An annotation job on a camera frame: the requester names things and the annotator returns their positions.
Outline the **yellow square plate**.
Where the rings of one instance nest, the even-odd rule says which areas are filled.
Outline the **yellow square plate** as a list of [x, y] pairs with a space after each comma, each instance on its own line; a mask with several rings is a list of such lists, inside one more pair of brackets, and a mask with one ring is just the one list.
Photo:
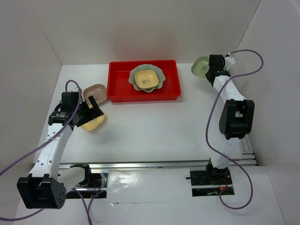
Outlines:
[[140, 89], [152, 89], [159, 84], [159, 78], [153, 70], [138, 71], [135, 73], [134, 79]]
[[96, 129], [105, 120], [105, 114], [81, 125], [81, 128], [86, 131], [91, 131]]

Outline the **green square plate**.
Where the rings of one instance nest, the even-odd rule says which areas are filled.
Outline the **green square plate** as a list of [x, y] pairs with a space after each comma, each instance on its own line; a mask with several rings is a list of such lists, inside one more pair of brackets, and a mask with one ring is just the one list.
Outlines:
[[206, 74], [209, 68], [209, 57], [201, 56], [197, 58], [195, 63], [192, 65], [191, 72], [196, 77], [206, 80]]

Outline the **large green scalloped bowl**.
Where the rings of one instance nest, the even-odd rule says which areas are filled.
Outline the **large green scalloped bowl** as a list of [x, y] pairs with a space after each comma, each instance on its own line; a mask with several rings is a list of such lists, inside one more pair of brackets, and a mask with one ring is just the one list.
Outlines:
[[[136, 72], [142, 71], [142, 70], [153, 70], [154, 72], [156, 72], [156, 74], [159, 78], [159, 84], [157, 87], [152, 88], [152, 89], [140, 89], [137, 87], [137, 85], [135, 83], [134, 75]], [[137, 90], [137, 91], [143, 90], [147, 93], [150, 93], [155, 89], [161, 89], [163, 87], [165, 80], [166, 80], [166, 77], [165, 77], [162, 69], [160, 69], [159, 67], [154, 66], [152, 64], [142, 64], [142, 65], [135, 67], [133, 70], [130, 71], [128, 82], [133, 85], [135, 90]]]

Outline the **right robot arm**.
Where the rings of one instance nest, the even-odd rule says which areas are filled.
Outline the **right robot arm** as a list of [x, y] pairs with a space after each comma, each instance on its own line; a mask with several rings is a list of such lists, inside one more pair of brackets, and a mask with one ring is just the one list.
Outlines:
[[230, 55], [211, 54], [209, 70], [205, 74], [210, 84], [218, 91], [224, 102], [219, 120], [219, 131], [224, 135], [220, 154], [214, 153], [209, 159], [205, 171], [205, 180], [210, 184], [221, 184], [229, 174], [229, 158], [233, 156], [234, 148], [249, 134], [252, 129], [255, 104], [247, 100], [230, 80], [229, 68], [236, 59]]

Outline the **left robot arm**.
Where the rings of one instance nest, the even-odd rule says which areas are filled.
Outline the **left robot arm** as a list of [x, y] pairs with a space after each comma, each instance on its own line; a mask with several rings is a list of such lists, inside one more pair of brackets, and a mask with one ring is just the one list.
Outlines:
[[80, 127], [103, 116], [93, 96], [81, 101], [78, 92], [63, 92], [59, 103], [48, 119], [45, 146], [27, 177], [20, 177], [17, 189], [28, 209], [60, 209], [68, 192], [76, 185], [92, 183], [89, 165], [73, 165], [65, 173], [59, 172], [65, 146], [74, 127]]

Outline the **red plastic bin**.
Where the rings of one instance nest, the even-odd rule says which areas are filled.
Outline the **red plastic bin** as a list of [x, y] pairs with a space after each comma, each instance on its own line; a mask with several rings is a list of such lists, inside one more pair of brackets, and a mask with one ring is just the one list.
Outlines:
[[[129, 73], [142, 64], [151, 64], [162, 69], [166, 77], [162, 88], [154, 89], [150, 93], [134, 89], [134, 86], [129, 83]], [[176, 61], [138, 60], [110, 62], [106, 95], [113, 103], [176, 100], [181, 95]]]

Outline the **brown square plate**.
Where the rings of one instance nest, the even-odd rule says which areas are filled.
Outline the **brown square plate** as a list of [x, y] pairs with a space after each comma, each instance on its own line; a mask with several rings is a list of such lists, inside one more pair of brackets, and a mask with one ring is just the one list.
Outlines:
[[95, 84], [92, 85], [90, 87], [87, 87], [84, 91], [83, 91], [83, 97], [86, 100], [88, 105], [91, 105], [91, 102], [89, 100], [90, 96], [93, 96], [96, 103], [100, 104], [104, 101], [107, 100], [107, 95], [106, 95], [106, 87], [102, 84]]

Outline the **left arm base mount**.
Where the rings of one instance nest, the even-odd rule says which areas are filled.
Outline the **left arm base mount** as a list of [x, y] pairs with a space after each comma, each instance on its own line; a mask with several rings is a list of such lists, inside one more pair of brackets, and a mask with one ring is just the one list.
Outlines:
[[85, 199], [106, 198], [107, 179], [107, 172], [86, 172], [79, 167], [58, 172], [58, 182], [66, 188], [67, 199], [77, 199], [79, 194]]

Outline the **aluminium rail right side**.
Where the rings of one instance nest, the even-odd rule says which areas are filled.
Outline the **aluminium rail right side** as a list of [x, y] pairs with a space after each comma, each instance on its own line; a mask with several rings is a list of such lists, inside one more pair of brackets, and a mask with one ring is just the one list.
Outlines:
[[252, 129], [255, 104], [240, 94], [230, 77], [217, 77], [213, 87], [224, 102], [219, 120], [219, 130], [224, 140], [219, 149], [222, 155], [215, 153], [211, 162], [214, 168], [225, 169], [229, 167], [228, 158], [237, 158], [237, 149], [242, 154], [251, 152], [247, 137]]

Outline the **aluminium rail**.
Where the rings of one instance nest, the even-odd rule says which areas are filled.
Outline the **aluminium rail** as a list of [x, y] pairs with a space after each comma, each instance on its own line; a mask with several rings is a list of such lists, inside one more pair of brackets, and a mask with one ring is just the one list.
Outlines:
[[197, 161], [160, 161], [160, 162], [123, 162], [123, 163], [89, 163], [91, 169], [149, 169], [171, 167], [201, 167], [207, 160]]
[[222, 155], [215, 153], [211, 162], [214, 168], [225, 169], [229, 167], [228, 158], [237, 158], [237, 149], [242, 154], [251, 152], [247, 137], [252, 129], [255, 104], [240, 94], [230, 77], [217, 77], [213, 87], [224, 102], [219, 120], [219, 130], [224, 140], [219, 149]]

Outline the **aluminium rail front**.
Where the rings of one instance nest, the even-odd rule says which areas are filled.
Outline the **aluminium rail front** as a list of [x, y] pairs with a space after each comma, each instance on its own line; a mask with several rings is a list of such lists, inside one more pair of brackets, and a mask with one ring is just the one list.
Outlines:
[[123, 162], [123, 163], [89, 163], [91, 169], [149, 169], [171, 167], [201, 167], [207, 160], [197, 161], [160, 161], [160, 162]]

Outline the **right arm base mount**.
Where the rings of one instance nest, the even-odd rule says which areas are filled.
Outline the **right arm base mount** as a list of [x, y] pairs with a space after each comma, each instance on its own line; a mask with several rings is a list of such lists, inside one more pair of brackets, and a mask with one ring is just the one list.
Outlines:
[[192, 196], [235, 195], [230, 173], [226, 176], [208, 177], [206, 171], [190, 171], [186, 177], [191, 183]]

